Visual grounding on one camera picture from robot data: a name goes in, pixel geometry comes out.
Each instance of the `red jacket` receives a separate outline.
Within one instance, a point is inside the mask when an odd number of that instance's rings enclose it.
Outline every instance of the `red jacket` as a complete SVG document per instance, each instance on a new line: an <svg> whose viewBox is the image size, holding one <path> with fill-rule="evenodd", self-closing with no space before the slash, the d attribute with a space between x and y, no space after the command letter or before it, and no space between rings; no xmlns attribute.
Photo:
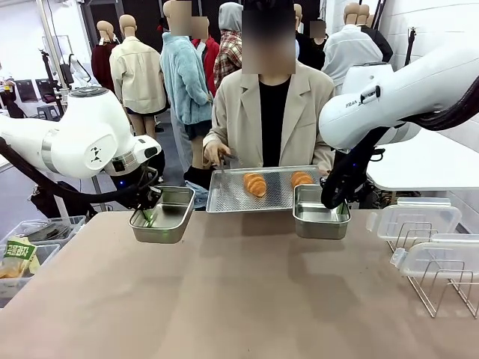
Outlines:
<svg viewBox="0 0 479 359"><path fill-rule="evenodd" d="M198 47L198 44L201 40L194 39L192 40L193 46L195 48ZM219 45L211 36L208 37L206 45L206 51L203 53L202 60L203 60L203 67L204 67L204 75L207 78L207 86L208 90L211 91L213 96L216 95L215 89L215 76L213 74L213 68L215 66L216 56L218 56L219 52Z"/></svg>

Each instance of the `cream jacket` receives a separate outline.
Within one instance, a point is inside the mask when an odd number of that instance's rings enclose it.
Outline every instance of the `cream jacket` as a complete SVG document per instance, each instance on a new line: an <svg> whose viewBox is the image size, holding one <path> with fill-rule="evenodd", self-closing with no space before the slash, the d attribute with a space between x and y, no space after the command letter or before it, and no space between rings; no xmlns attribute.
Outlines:
<svg viewBox="0 0 479 359"><path fill-rule="evenodd" d="M324 73L296 62L284 109L280 166L318 164L332 168L334 153L318 129L321 109L335 95ZM257 75L241 70L226 76L213 103L213 128L204 146L220 140L238 155L242 166L263 167L260 90Z"/></svg>
<svg viewBox="0 0 479 359"><path fill-rule="evenodd" d="M166 106L159 53L134 36L116 46L110 56L115 94L139 114L152 114Z"/></svg>

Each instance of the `dark red sweater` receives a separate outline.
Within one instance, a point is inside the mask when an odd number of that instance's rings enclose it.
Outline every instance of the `dark red sweater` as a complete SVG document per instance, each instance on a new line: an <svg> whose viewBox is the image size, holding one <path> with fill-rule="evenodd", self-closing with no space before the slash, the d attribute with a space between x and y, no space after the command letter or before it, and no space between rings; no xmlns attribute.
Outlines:
<svg viewBox="0 0 479 359"><path fill-rule="evenodd" d="M108 88L113 93L115 93L115 86L113 85L112 70L110 68L110 55L116 45L116 43L98 45L95 46L91 53L93 76L95 76L100 85Z"/></svg>
<svg viewBox="0 0 479 359"><path fill-rule="evenodd" d="M199 39L192 40L193 46L197 48L200 41L201 40ZM206 45L206 50L205 50L206 54L203 57L204 75L207 78L208 90L210 90L213 96L215 96L216 89L215 89L215 76L213 74L213 68L215 66L216 56L218 56L219 45L215 41L215 39L213 39L211 36L208 37L208 40L205 43L205 45Z"/></svg>

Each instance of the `croissant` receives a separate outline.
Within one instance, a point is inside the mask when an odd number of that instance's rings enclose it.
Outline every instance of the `croissant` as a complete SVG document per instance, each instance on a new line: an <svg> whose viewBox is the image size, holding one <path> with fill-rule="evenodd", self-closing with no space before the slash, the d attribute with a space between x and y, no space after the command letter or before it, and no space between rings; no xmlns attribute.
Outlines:
<svg viewBox="0 0 479 359"><path fill-rule="evenodd" d="M245 174L243 180L246 191L255 197L263 197L266 194L266 181L260 174Z"/></svg>
<svg viewBox="0 0 479 359"><path fill-rule="evenodd" d="M306 172L295 172L291 177L291 185L295 188L297 185L313 185L313 177Z"/></svg>

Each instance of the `gray hood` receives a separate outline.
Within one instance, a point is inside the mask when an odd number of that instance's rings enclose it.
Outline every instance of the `gray hood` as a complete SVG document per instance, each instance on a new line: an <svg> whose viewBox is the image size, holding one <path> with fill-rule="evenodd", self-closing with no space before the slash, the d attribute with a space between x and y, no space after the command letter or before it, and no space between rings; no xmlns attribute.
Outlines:
<svg viewBox="0 0 479 359"><path fill-rule="evenodd" d="M225 2L219 7L219 29L241 32L241 16L242 5L237 2Z"/></svg>

